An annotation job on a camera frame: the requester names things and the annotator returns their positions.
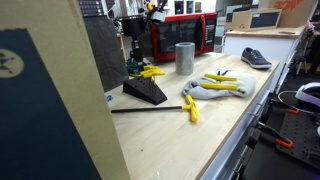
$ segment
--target yellow tool handle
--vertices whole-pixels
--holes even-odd
[[[194,103],[192,97],[190,95],[186,96],[186,100],[188,105],[181,106],[183,110],[190,110],[190,118],[192,122],[198,121],[198,110],[196,104]]]
[[[227,76],[219,76],[219,75],[214,75],[214,74],[205,74],[205,77],[219,80],[219,81],[236,81],[237,78],[235,77],[227,77]]]
[[[159,69],[158,66],[143,66],[143,70]]]
[[[235,84],[212,84],[212,83],[201,83],[201,87],[207,89],[223,89],[223,90],[237,90],[238,86]]]
[[[148,9],[149,11],[151,11],[153,8],[154,8],[154,4],[153,4],[153,3],[148,3],[147,9]]]
[[[165,75],[165,73],[161,70],[148,70],[148,71],[142,71],[140,73],[142,75],[143,78],[149,78],[149,77],[152,77],[152,76],[163,76]]]

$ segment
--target cardboard box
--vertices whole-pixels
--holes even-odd
[[[227,30],[253,31],[277,28],[281,9],[256,9],[227,15]]]
[[[259,9],[282,9],[278,27],[300,27],[312,17],[318,0],[263,0]]]
[[[196,11],[201,11],[201,2],[195,2],[195,10]]]

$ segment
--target wooden panel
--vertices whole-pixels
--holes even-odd
[[[117,37],[118,37],[118,43],[119,43],[119,46],[120,46],[120,51],[122,53],[122,57],[123,57],[123,60],[126,61],[127,58],[126,58],[126,51],[124,49],[124,46],[123,46],[123,39],[122,39],[122,35],[121,34],[117,34]]]
[[[227,32],[226,36],[237,36],[237,37],[261,37],[261,38],[298,38],[303,33],[305,26],[299,28],[275,28],[265,29],[258,31],[230,31]]]
[[[0,17],[0,31],[28,30],[102,179],[129,179],[78,2],[5,0]]]

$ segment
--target white cable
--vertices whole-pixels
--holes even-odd
[[[279,101],[280,102],[282,102],[283,104],[285,104],[285,105],[287,105],[287,106],[289,106],[289,107],[292,107],[293,109],[296,109],[296,110],[299,110],[299,111],[301,111],[301,112],[305,112],[305,113],[308,113],[308,114],[312,114],[312,115],[315,115],[315,116],[318,116],[318,117],[320,117],[320,113],[316,113],[316,112],[312,112],[312,111],[307,111],[307,110],[304,110],[304,109],[300,109],[300,108],[297,108],[297,107],[295,107],[295,106],[292,106],[292,105],[290,105],[290,104],[287,104],[287,103],[285,103],[282,99],[281,99],[281,94],[283,94],[283,93],[286,93],[286,92],[291,92],[291,93],[297,93],[297,91],[282,91],[282,92],[280,92],[279,94],[278,94],[278,99],[279,99]]]
[[[115,4],[111,6],[111,8],[108,10],[107,14],[114,8]]]

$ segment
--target microwave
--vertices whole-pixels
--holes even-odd
[[[151,26],[154,62],[175,60],[175,44],[193,42],[195,55],[214,50],[217,13],[167,16],[161,24]]]

